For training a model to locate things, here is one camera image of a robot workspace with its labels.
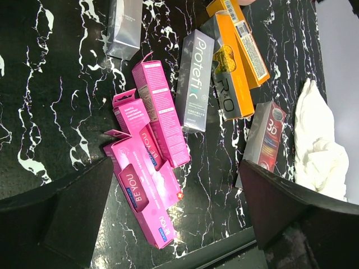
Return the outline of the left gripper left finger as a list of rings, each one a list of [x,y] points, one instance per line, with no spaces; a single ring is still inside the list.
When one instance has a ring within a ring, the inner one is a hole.
[[[1,200],[1,268],[89,268],[113,175],[109,157]]]

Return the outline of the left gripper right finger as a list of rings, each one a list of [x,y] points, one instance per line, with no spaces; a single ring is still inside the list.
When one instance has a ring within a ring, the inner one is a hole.
[[[240,179],[269,268],[358,268],[358,205],[243,160]]]

